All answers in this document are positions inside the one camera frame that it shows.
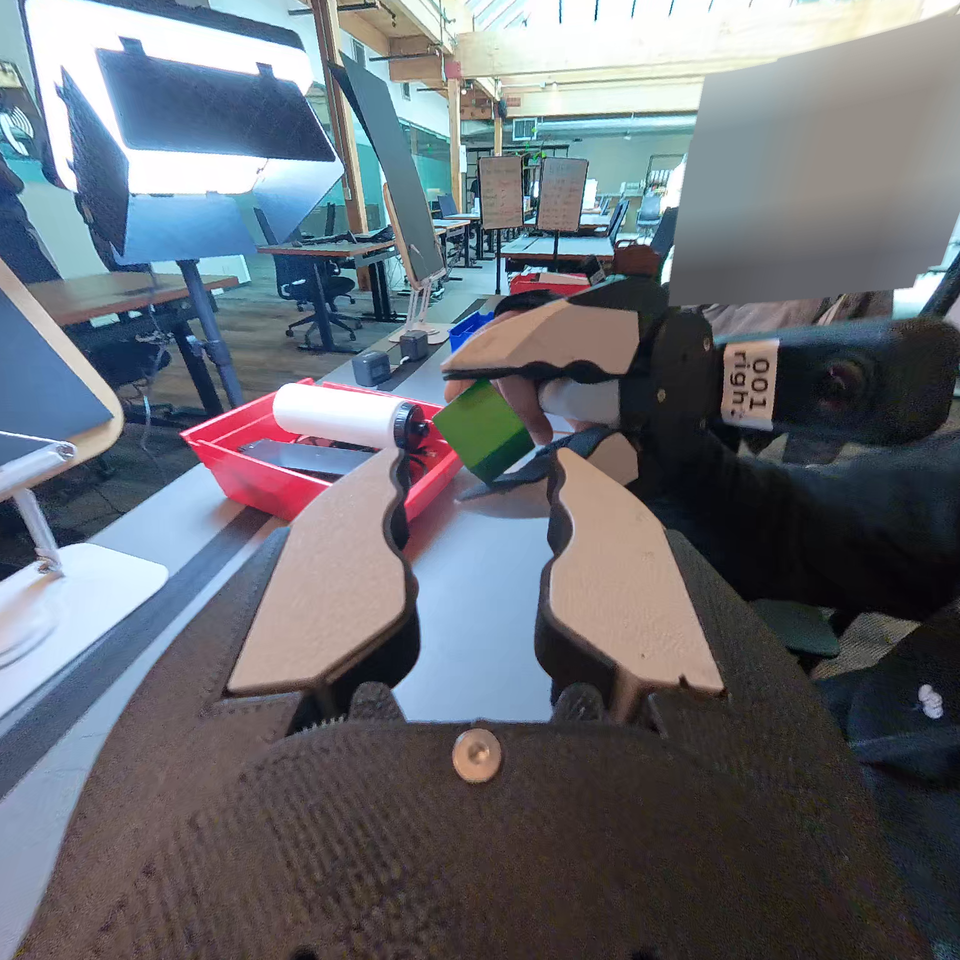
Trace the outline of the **studio light panel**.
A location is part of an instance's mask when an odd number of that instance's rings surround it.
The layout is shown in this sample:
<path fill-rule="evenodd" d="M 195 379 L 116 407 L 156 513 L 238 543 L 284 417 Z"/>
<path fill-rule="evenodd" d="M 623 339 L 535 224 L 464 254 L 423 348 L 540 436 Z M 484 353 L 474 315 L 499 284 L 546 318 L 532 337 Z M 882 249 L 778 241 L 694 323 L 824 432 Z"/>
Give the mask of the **studio light panel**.
<path fill-rule="evenodd" d="M 285 241 L 344 172 L 292 30 L 176 2 L 20 3 L 53 182 L 116 262 Z"/>

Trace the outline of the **black office chair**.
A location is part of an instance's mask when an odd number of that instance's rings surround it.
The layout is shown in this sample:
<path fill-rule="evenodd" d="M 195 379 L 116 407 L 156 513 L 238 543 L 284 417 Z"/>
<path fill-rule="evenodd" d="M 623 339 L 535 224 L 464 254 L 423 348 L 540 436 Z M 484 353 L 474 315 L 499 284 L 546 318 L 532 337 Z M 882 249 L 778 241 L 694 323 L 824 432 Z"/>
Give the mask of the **black office chair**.
<path fill-rule="evenodd" d="M 288 338 L 293 338 L 295 329 L 307 326 L 297 349 L 306 354 L 359 354 L 359 348 L 338 345 L 332 339 L 332 328 L 338 327 L 347 332 L 351 342 L 356 342 L 354 329 L 339 317 L 335 309 L 337 297 L 346 296 L 352 304 L 355 303 L 351 296 L 355 282 L 336 272 L 329 273 L 320 258 L 276 253 L 270 256 L 278 296 L 293 303 L 297 309 L 314 307 L 313 314 L 290 324 L 285 331 Z"/>

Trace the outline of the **white bottle black cap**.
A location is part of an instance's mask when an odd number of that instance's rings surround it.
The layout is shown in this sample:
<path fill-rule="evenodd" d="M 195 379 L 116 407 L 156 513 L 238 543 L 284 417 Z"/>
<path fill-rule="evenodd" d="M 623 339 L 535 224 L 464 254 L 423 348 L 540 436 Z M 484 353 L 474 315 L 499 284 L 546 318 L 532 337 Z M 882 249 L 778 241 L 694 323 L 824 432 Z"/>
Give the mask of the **white bottle black cap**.
<path fill-rule="evenodd" d="M 430 423 L 421 405 L 376 390 L 286 384 L 271 401 L 276 425 L 288 433 L 372 450 L 414 451 Z"/>

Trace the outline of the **wooden board stand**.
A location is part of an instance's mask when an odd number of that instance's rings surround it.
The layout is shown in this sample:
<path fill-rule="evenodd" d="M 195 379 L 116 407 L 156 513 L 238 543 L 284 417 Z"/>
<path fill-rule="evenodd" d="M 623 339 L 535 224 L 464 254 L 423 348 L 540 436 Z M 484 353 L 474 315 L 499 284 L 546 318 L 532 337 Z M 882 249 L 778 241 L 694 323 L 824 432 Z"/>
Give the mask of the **wooden board stand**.
<path fill-rule="evenodd" d="M 390 226 L 393 230 L 393 246 L 401 260 L 404 274 L 410 286 L 406 319 L 403 327 L 390 333 L 387 339 L 392 344 L 397 344 L 401 341 L 403 335 L 421 332 L 426 335 L 428 345 L 441 345 L 449 340 L 449 330 L 446 327 L 441 328 L 432 324 L 427 320 L 427 312 L 434 284 L 444 280 L 447 276 L 446 262 L 440 253 L 439 241 L 436 239 L 434 242 L 435 253 L 440 257 L 439 269 L 418 279 L 411 262 L 410 247 L 402 233 L 400 218 L 391 196 L 389 184 L 383 184 L 382 192 Z"/>

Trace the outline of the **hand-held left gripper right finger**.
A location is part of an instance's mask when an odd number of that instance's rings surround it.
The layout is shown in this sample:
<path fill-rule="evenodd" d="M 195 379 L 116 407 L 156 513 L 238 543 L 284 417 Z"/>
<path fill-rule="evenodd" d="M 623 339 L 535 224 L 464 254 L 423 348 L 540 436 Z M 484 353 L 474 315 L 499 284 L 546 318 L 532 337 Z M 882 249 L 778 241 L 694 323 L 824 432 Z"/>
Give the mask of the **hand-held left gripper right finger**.
<path fill-rule="evenodd" d="M 556 692 L 596 690 L 627 721 L 661 690 L 726 686 L 663 524 L 625 486 L 569 448 L 547 485 L 535 657 Z"/>

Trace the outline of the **red plastic bin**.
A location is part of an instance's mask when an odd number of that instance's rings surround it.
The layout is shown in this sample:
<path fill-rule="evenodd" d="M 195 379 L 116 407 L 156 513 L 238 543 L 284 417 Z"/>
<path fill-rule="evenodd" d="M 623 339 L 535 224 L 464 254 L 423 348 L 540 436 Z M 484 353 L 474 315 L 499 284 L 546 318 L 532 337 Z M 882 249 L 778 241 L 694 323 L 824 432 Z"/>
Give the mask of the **red plastic bin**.
<path fill-rule="evenodd" d="M 511 295 L 548 292 L 555 297 L 566 299 L 590 289 L 591 286 L 590 279 L 582 273 L 534 270 L 514 275 L 510 279 L 509 289 Z"/>
<path fill-rule="evenodd" d="M 340 385 L 342 389 L 374 391 L 327 381 L 315 383 L 301 380 L 294 384 L 324 383 Z M 293 472 L 258 462 L 239 453 L 239 448 L 264 439 L 322 447 L 336 447 L 337 441 L 303 437 L 277 426 L 272 415 L 272 400 L 276 392 L 189 428 L 182 432 L 181 437 L 228 498 L 283 521 L 293 521 L 337 479 Z M 463 464 L 432 423 L 440 407 L 402 395 L 398 397 L 420 405 L 430 424 L 429 435 L 414 451 L 414 461 L 411 463 L 412 479 L 406 496 L 406 512 L 407 518 L 414 520 L 450 485 Z"/>

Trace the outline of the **dark green chair seat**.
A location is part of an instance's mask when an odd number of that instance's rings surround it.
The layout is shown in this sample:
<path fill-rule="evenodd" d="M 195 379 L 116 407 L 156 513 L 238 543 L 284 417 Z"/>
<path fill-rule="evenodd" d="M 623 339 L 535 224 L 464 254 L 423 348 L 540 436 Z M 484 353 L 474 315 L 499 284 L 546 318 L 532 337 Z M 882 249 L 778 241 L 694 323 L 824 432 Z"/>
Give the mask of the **dark green chair seat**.
<path fill-rule="evenodd" d="M 794 654 L 816 660 L 839 656 L 839 640 L 819 607 L 769 599 L 753 601 L 750 606 Z"/>

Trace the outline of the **blue plastic bin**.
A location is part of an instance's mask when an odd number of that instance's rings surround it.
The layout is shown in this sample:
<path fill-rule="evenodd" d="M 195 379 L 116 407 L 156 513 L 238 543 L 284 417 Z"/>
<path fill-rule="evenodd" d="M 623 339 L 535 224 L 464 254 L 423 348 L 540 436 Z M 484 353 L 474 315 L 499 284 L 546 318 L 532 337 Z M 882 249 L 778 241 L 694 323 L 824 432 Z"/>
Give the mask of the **blue plastic bin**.
<path fill-rule="evenodd" d="M 451 353 L 456 353 L 465 342 L 483 330 L 494 318 L 493 310 L 476 310 L 459 318 L 449 330 L 448 342 Z"/>

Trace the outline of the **wall poster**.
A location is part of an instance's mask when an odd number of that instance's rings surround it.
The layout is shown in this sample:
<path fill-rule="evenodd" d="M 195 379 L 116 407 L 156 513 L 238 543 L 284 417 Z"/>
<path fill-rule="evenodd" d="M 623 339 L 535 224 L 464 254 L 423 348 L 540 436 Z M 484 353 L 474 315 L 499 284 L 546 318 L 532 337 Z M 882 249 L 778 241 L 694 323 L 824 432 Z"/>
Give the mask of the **wall poster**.
<path fill-rule="evenodd" d="M 4 157 L 39 162 L 40 120 L 26 81 L 13 62 L 1 60 L 1 142 Z"/>

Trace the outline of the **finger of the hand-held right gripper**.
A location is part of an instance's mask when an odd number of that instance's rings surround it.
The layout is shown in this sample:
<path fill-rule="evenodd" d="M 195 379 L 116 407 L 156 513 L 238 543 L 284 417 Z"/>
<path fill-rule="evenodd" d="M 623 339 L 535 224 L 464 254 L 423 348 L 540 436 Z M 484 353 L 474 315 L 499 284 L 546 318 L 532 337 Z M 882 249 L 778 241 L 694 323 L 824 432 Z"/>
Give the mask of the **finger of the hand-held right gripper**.
<path fill-rule="evenodd" d="M 635 311 L 556 300 L 492 320 L 440 370 L 445 379 L 615 379 L 627 374 L 640 342 Z"/>
<path fill-rule="evenodd" d="M 541 484 L 550 475 L 552 457 L 561 450 L 572 451 L 621 486 L 628 486 L 640 476 L 640 454 L 629 438 L 610 427 L 589 427 L 542 446 L 522 466 L 466 489 L 459 494 L 459 500 L 503 496 Z"/>

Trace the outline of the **black light stand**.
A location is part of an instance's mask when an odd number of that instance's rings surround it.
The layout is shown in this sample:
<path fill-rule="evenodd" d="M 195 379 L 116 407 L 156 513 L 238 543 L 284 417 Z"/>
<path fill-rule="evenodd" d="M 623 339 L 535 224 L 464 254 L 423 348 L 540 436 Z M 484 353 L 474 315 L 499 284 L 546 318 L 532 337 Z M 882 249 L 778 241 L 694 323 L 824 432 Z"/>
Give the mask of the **black light stand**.
<path fill-rule="evenodd" d="M 221 329 L 214 316 L 210 291 L 204 285 L 199 261 L 196 259 L 178 259 L 175 261 L 179 268 L 198 319 L 203 330 L 204 341 L 202 348 L 216 367 L 230 408 L 234 409 L 244 402 L 244 397 L 234 368 L 234 361 L 227 343 L 223 340 Z"/>

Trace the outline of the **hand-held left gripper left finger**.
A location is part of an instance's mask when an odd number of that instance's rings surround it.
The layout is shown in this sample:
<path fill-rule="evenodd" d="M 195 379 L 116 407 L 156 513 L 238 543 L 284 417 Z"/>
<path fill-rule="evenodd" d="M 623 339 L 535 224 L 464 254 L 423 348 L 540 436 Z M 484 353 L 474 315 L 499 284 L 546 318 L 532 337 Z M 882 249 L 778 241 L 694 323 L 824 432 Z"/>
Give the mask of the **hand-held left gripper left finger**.
<path fill-rule="evenodd" d="M 403 556 L 406 455 L 386 447 L 290 523 L 226 688 L 318 690 L 388 642 L 416 611 Z"/>

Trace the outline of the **rolling whiteboard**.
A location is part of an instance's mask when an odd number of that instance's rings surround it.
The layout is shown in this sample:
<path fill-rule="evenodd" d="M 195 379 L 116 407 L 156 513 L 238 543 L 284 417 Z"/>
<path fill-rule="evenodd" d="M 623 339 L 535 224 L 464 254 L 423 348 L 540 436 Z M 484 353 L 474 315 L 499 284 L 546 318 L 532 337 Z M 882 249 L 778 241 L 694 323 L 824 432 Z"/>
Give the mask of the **rolling whiteboard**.
<path fill-rule="evenodd" d="M 522 171 L 522 158 L 517 154 L 478 158 L 483 230 L 518 230 L 524 226 Z"/>
<path fill-rule="evenodd" d="M 541 162 L 535 228 L 542 233 L 577 234 L 589 162 L 581 158 L 546 157 Z"/>

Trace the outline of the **person's right hand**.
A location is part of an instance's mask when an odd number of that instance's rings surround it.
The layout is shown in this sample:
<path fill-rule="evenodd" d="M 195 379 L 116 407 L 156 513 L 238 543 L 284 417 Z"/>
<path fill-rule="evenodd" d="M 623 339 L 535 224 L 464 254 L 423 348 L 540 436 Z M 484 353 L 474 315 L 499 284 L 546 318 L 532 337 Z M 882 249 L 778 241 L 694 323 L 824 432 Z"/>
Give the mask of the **person's right hand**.
<path fill-rule="evenodd" d="M 513 412 L 522 421 L 538 447 L 551 443 L 555 438 L 555 429 L 538 399 L 538 387 L 533 381 L 520 376 L 489 379 L 500 396 L 510 405 Z M 453 402 L 474 385 L 474 379 L 453 379 L 445 381 L 443 399 Z M 574 433 L 596 426 L 596 424 L 578 419 L 568 419 L 569 426 L 561 433 Z"/>

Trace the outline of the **wooden office desk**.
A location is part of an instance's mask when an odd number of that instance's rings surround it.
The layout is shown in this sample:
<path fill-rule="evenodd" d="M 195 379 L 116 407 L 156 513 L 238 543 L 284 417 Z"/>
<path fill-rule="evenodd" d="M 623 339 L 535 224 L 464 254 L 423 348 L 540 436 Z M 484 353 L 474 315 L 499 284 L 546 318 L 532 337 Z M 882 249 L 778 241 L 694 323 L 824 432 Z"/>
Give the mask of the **wooden office desk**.
<path fill-rule="evenodd" d="M 64 329 L 182 301 L 190 293 L 180 274 L 119 271 L 21 285 L 7 296 L 25 316 L 37 318 L 43 313 Z"/>
<path fill-rule="evenodd" d="M 365 319 L 377 323 L 391 324 L 398 320 L 398 313 L 394 310 L 391 301 L 390 288 L 387 280 L 385 262 L 394 258 L 397 251 L 392 241 L 389 242 L 350 242 L 345 240 L 334 242 L 293 242 L 278 245 L 260 245 L 255 248 L 259 255 L 271 256 L 293 255 L 299 257 L 319 258 L 323 264 L 337 261 L 349 263 L 352 269 L 360 274 L 368 273 L 370 293 L 373 309 L 364 314 Z M 335 345 L 359 349 L 356 342 L 349 339 L 347 331 L 338 326 L 332 327 L 332 339 Z"/>

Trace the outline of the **small green block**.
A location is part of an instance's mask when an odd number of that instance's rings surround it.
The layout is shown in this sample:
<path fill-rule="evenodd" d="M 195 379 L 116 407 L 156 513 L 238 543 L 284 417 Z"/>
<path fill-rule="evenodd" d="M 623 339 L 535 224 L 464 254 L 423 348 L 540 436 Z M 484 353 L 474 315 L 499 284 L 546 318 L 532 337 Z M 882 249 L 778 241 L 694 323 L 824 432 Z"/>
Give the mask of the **small green block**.
<path fill-rule="evenodd" d="M 475 381 L 439 409 L 432 424 L 462 465 L 486 485 L 535 448 L 518 414 L 486 379 Z"/>

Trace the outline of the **dark metal plate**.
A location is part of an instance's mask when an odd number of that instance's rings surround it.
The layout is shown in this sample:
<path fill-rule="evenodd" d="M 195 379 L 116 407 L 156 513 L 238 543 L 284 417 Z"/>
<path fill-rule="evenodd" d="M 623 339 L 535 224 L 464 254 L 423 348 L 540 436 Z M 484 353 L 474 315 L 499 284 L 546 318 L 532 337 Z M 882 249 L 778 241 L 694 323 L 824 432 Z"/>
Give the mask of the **dark metal plate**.
<path fill-rule="evenodd" d="M 326 479 L 337 479 L 350 474 L 377 454 L 366 449 L 321 446 L 270 438 L 244 444 L 238 451 L 262 464 Z"/>

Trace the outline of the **black flag panel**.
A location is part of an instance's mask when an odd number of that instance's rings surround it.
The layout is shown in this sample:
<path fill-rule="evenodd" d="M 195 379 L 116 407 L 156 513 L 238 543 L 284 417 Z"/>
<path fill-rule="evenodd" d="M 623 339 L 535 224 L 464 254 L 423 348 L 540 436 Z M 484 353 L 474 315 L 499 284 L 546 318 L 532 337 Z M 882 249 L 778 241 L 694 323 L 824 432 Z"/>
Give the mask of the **black flag panel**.
<path fill-rule="evenodd" d="M 366 132 L 389 187 L 397 224 L 393 230 L 403 241 L 416 282 L 444 270 L 426 193 L 407 146 L 389 87 L 348 56 L 342 64 L 328 63 Z"/>

